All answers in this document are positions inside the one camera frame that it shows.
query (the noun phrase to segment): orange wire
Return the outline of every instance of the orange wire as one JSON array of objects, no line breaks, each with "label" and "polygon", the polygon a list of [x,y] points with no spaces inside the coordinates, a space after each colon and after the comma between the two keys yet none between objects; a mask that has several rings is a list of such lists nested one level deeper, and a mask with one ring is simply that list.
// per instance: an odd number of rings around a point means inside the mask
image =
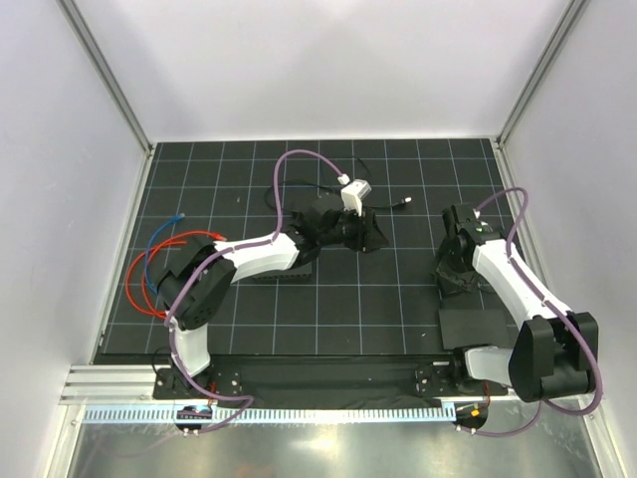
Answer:
[{"label": "orange wire", "polygon": [[[154,246],[153,248],[151,248],[151,252],[150,255],[148,257],[148,263],[150,263],[150,261],[152,260],[152,258],[157,254],[157,252],[159,252],[161,249],[163,249],[164,247],[168,247],[168,246],[178,246],[178,245],[184,245],[185,242],[184,241],[176,241],[176,239],[181,239],[183,237],[189,237],[189,236],[193,236],[193,235],[197,235],[197,234],[202,234],[202,235],[206,235],[211,237],[212,239],[216,240],[216,241],[225,241],[226,238],[223,237],[220,234],[217,234],[216,232],[209,232],[209,231],[188,231],[188,232],[182,232],[181,234],[177,234],[175,236],[172,236],[168,239],[166,239],[165,241],[163,241],[161,244],[159,244],[158,246]],[[128,301],[130,302],[130,304],[139,312],[146,314],[148,316],[154,316],[154,317],[158,317],[160,319],[164,318],[164,315],[157,311],[152,304],[150,304],[150,299],[148,298],[148,293],[146,291],[146,281],[145,281],[145,271],[142,271],[141,273],[141,294],[149,308],[149,310],[147,309],[143,309],[132,297],[132,293],[130,292],[130,277],[132,275],[132,271],[135,268],[135,266],[139,263],[139,261],[144,257],[144,255],[146,254],[146,251],[142,252],[141,254],[139,254],[134,261],[132,261],[132,263],[130,264],[130,267],[128,268],[128,271],[126,272],[126,278],[124,280],[124,288],[126,291],[126,296],[128,297]]]}]

